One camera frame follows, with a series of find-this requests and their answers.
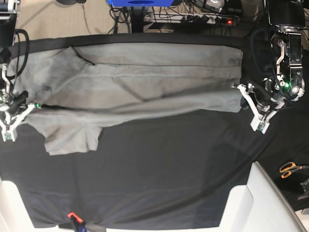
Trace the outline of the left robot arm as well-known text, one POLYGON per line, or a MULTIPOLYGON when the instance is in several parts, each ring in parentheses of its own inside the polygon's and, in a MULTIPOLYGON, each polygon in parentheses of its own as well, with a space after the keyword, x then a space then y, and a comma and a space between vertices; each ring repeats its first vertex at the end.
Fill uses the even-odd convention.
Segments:
POLYGON ((307 26, 302 0, 266 0, 267 25, 250 35, 250 49, 259 78, 244 85, 241 108, 263 117, 305 102, 303 30, 307 26))

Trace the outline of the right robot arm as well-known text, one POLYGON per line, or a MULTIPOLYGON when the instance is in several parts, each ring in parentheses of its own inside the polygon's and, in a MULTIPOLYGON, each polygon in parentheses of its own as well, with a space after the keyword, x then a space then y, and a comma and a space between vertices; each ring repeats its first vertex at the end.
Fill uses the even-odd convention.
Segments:
POLYGON ((19 96, 14 95, 14 88, 17 78, 26 67, 30 50, 29 36, 24 29, 17 29, 16 24, 19 15, 19 0, 2 0, 0 2, 0 110, 15 114, 26 102, 28 93, 25 91, 19 96), (25 56, 22 65, 16 63, 15 74, 9 76, 7 68, 12 60, 11 47, 15 38, 20 41, 20 34, 26 39, 25 56))

